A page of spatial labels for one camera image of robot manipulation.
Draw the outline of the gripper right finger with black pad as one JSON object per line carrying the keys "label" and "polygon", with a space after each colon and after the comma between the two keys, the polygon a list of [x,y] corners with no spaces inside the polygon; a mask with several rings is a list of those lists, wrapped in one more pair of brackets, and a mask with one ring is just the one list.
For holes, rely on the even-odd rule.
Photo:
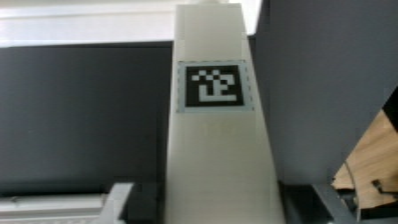
{"label": "gripper right finger with black pad", "polygon": [[331,185],[301,185],[298,197],[301,224],[362,224],[362,218],[344,204]]}

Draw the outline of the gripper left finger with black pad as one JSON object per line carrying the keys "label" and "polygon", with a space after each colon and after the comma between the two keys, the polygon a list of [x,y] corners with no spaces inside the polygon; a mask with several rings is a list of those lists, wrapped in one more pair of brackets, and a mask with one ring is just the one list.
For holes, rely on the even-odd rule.
{"label": "gripper left finger with black pad", "polygon": [[100,224],[159,224],[161,185],[118,182],[100,213]]}

